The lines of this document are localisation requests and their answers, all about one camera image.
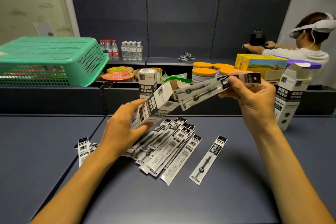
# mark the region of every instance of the purple lid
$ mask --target purple lid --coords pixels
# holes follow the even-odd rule
[[[320,63],[316,63],[316,62],[311,62],[311,61],[306,61],[306,60],[299,60],[299,59],[288,59],[286,67],[289,67],[293,63],[308,63],[308,64],[310,64],[309,67],[302,67],[302,68],[307,68],[307,69],[319,69],[322,66]]]

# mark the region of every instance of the neck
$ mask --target neck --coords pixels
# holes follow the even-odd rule
[[[312,45],[312,42],[305,42],[305,43],[302,43],[301,48],[309,49],[309,50],[312,50],[312,51],[319,51],[319,50],[321,50],[321,44],[313,44]]]

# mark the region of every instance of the yellow box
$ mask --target yellow box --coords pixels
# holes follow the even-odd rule
[[[269,82],[278,82],[286,69],[288,59],[275,56],[244,56],[241,70],[259,72]]]
[[[261,54],[240,54],[238,53],[237,54],[237,57],[236,57],[236,62],[234,63],[234,68],[236,69],[241,69],[242,68],[242,62],[243,62],[243,57],[244,56],[255,56],[255,57],[274,57],[274,56],[271,56],[271,55],[261,55]]]

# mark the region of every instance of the white headset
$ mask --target white headset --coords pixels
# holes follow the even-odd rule
[[[334,16],[332,16],[329,13],[325,13],[325,14],[328,16],[328,19],[315,22],[314,24],[304,25],[299,28],[293,28],[289,32],[289,37],[295,39],[300,34],[299,32],[300,30],[309,29],[309,28],[311,28],[312,31],[314,30],[317,32],[323,32],[323,33],[332,32],[336,28],[336,19],[334,18]]]

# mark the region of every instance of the white cloth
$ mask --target white cloth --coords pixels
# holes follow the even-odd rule
[[[309,62],[320,63],[322,67],[320,69],[310,69],[312,80],[310,82],[311,85],[314,85],[316,81],[318,81],[321,72],[323,71],[325,64],[329,62],[329,54],[323,51],[312,51],[309,49],[301,48],[295,50],[288,49],[274,49],[274,50],[264,50],[263,55],[275,55],[281,56],[288,59],[298,59],[305,60]]]

